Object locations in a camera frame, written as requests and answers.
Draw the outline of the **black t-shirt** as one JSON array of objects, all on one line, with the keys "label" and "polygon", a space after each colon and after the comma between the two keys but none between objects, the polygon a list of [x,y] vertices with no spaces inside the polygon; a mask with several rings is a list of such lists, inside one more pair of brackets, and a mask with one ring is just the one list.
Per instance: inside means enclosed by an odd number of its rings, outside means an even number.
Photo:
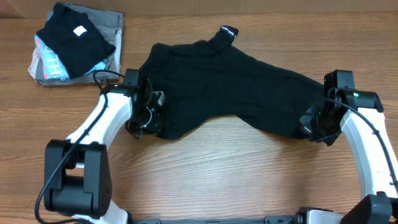
[{"label": "black t-shirt", "polygon": [[323,106],[323,85],[246,55],[233,45],[237,34],[222,26],[207,41],[152,47],[141,72],[165,94],[160,138],[178,139],[225,115],[287,138],[305,138],[299,119],[309,107]]}]

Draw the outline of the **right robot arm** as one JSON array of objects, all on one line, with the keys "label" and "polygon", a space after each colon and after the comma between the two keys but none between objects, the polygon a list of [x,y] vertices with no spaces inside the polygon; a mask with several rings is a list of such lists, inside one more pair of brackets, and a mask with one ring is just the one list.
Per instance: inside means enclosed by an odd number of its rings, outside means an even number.
[{"label": "right robot arm", "polygon": [[340,134],[349,142],[359,181],[361,201],[347,214],[302,207],[292,223],[390,223],[397,218],[397,159],[385,125],[379,96],[355,89],[348,70],[324,77],[323,108],[309,107],[300,127],[313,142],[332,145]]}]

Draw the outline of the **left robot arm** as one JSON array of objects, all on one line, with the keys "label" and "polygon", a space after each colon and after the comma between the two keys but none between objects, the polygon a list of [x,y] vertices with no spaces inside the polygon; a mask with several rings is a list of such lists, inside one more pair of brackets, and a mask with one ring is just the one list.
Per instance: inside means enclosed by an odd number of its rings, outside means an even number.
[{"label": "left robot arm", "polygon": [[108,150],[121,128],[136,139],[158,133],[165,95],[139,70],[128,69],[122,78],[99,87],[96,108],[75,132],[46,145],[44,186],[35,204],[40,223],[41,204],[65,215],[66,223],[132,223],[112,200]]}]

